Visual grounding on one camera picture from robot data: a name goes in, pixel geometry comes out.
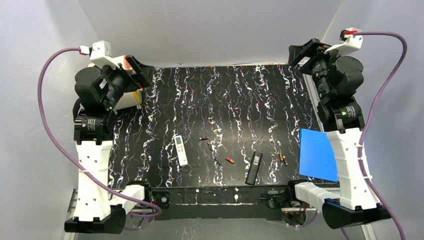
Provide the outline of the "white remote control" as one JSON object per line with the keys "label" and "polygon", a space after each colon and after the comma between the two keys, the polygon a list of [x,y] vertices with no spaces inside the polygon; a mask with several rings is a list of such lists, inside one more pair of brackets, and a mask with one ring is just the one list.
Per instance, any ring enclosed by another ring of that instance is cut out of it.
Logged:
{"label": "white remote control", "polygon": [[184,147],[183,138],[181,135],[176,135],[173,139],[174,139],[174,143],[175,143],[175,147],[177,151],[178,163],[180,167],[185,167],[189,163],[188,163],[188,159],[187,159],[187,155],[186,155],[186,151]]}

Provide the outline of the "brown black battery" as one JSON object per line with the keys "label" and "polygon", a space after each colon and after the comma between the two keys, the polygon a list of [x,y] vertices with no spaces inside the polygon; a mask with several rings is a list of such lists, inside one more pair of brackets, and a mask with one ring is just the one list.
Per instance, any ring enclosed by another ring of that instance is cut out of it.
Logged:
{"label": "brown black battery", "polygon": [[207,146],[208,146],[209,150],[212,152],[213,151],[213,147],[212,147],[212,145],[211,145],[211,143],[209,141],[207,142]]}

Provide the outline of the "red battery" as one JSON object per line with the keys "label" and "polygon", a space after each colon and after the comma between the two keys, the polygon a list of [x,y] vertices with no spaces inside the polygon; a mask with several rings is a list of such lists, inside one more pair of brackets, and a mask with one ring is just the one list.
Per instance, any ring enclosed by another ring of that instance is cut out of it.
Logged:
{"label": "red battery", "polygon": [[231,163],[232,165],[235,164],[235,161],[232,158],[226,157],[225,160]]}

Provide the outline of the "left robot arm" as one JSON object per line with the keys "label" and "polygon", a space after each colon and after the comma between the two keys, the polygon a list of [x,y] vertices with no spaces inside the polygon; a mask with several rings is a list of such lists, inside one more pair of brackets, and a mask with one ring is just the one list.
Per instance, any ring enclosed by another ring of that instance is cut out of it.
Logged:
{"label": "left robot arm", "polygon": [[153,73],[153,66],[132,55],[105,56],[76,73],[74,141],[82,168],[74,215],[64,224],[66,232],[120,234],[137,201],[152,198],[147,181],[131,181],[118,193],[109,193],[106,186],[117,121],[115,107],[125,93],[149,87]]}

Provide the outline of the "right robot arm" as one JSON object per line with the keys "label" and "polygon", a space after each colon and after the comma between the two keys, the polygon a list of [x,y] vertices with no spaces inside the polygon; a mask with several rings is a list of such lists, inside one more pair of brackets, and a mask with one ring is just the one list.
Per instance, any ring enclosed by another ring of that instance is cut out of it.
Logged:
{"label": "right robot arm", "polygon": [[391,218],[368,185],[371,177],[365,158],[358,157],[358,153],[365,151],[359,140],[366,125],[354,94],[364,82],[364,76],[362,63],[350,53],[359,47],[352,40],[332,46],[313,38],[288,48],[289,65],[298,67],[314,82],[319,98],[318,117],[334,152],[340,193],[297,179],[288,182],[281,196],[287,203],[298,202],[315,208],[331,229]]}

